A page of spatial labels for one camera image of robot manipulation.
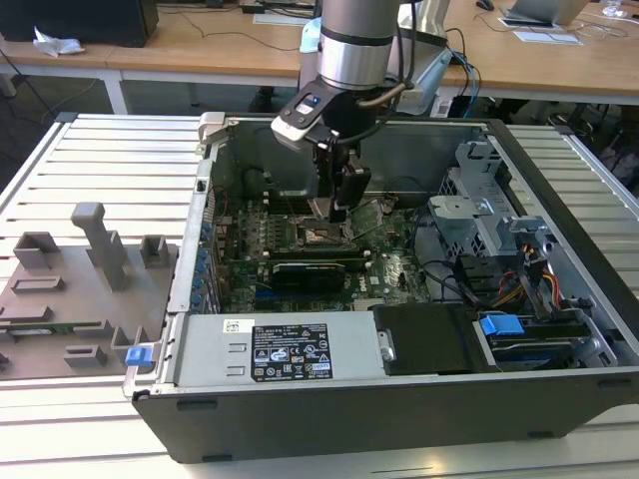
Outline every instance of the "circuit board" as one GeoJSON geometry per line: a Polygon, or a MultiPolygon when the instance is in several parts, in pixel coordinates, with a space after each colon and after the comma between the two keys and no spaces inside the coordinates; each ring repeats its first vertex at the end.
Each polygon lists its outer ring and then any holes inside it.
{"type": "Polygon", "coordinates": [[[316,219],[304,203],[229,204],[216,221],[212,253],[221,312],[367,310],[377,304],[428,301],[408,247],[415,211],[382,199],[351,211],[342,224],[316,219]],[[337,290],[278,290],[281,268],[342,272],[337,290]]]}

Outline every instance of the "power supply label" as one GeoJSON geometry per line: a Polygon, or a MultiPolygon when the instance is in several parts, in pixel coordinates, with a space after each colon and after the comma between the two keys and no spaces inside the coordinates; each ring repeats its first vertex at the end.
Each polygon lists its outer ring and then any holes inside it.
{"type": "Polygon", "coordinates": [[[255,382],[332,378],[325,324],[254,326],[251,354],[255,382]]]}

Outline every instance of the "blue tab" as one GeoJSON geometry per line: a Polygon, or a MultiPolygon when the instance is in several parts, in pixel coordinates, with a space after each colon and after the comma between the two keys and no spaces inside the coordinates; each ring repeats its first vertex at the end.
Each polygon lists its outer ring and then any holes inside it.
{"type": "Polygon", "coordinates": [[[503,336],[508,334],[523,334],[519,318],[514,314],[487,314],[479,320],[481,329],[486,336],[495,334],[503,336]]]}
{"type": "Polygon", "coordinates": [[[153,366],[152,354],[153,349],[150,346],[130,347],[124,362],[127,366],[151,367],[153,366]]]}

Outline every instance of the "wooden desk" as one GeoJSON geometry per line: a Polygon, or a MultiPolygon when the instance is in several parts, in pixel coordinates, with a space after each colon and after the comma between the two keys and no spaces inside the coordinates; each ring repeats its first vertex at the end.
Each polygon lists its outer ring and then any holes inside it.
{"type": "MultiPolygon", "coordinates": [[[[601,15],[601,8],[601,4],[590,4],[585,12],[601,15]]],[[[297,84],[301,27],[257,25],[253,15],[240,10],[184,10],[184,14],[167,7],[159,10],[168,13],[160,13],[158,29],[145,48],[87,45],[84,54],[58,59],[40,54],[29,43],[6,42],[2,48],[28,75],[103,80],[117,114],[128,113],[123,80],[187,83],[192,93],[198,83],[297,84]],[[203,33],[224,32],[202,38],[203,33]],[[292,50],[280,51],[229,32],[241,32],[292,50]]],[[[639,105],[639,25],[582,14],[568,30],[594,22],[621,28],[628,37],[604,38],[602,31],[588,27],[579,30],[583,46],[548,45],[520,41],[497,21],[499,16],[498,10],[485,13],[470,0],[451,0],[446,17],[447,28],[463,31],[469,61],[481,71],[480,96],[639,105]],[[502,31],[491,30],[482,19],[502,31]]],[[[450,32],[449,36],[453,48],[460,50],[458,35],[450,32]]],[[[0,73],[11,72],[11,67],[0,60],[0,73]]],[[[450,67],[438,91],[437,110],[440,103],[459,93],[463,83],[461,67],[450,67]]]]}
{"type": "MultiPolygon", "coordinates": [[[[115,114],[129,113],[124,80],[195,84],[236,84],[295,87],[300,71],[302,27],[258,25],[240,10],[194,13],[159,8],[160,22],[145,48],[83,45],[78,55],[53,58],[28,42],[4,42],[3,51],[25,75],[97,78],[105,83],[115,114]],[[204,34],[189,23],[191,20],[204,34]],[[248,36],[278,47],[270,48],[248,36]]],[[[0,74],[15,73],[0,58],[0,74]]]]}
{"type": "MultiPolygon", "coordinates": [[[[584,12],[602,15],[601,4],[589,4],[584,12]]],[[[497,19],[503,14],[495,8],[484,12],[468,0],[451,0],[446,28],[457,27],[466,40],[470,63],[481,72],[480,96],[557,100],[587,103],[639,103],[639,25],[605,20],[580,14],[566,30],[587,23],[621,28],[628,37],[616,38],[601,30],[586,27],[578,30],[583,46],[525,43],[497,19]]],[[[449,32],[452,48],[461,51],[456,32],[449,32]]],[[[451,98],[463,85],[461,67],[450,67],[439,94],[451,98]]]]}
{"type": "Polygon", "coordinates": [[[256,25],[241,10],[224,13],[164,13],[145,48],[118,47],[107,65],[114,69],[297,78],[302,28],[256,25]],[[198,31],[190,21],[206,35],[198,31]],[[246,35],[283,49],[270,48],[246,35]]]}

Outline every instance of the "table leg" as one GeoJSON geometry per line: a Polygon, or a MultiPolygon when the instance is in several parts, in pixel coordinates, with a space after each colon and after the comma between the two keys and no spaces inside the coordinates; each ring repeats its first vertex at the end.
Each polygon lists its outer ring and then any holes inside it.
{"type": "Polygon", "coordinates": [[[111,108],[115,115],[129,115],[129,107],[124,91],[122,90],[122,79],[116,76],[108,76],[102,79],[107,87],[107,94],[111,102],[111,108]]]}
{"type": "Polygon", "coordinates": [[[198,99],[198,84],[187,83],[187,88],[189,89],[189,103],[192,107],[199,107],[200,100],[198,99]]]}
{"type": "Polygon", "coordinates": [[[5,98],[13,98],[16,96],[16,89],[11,83],[11,75],[0,75],[0,92],[5,98]]]}

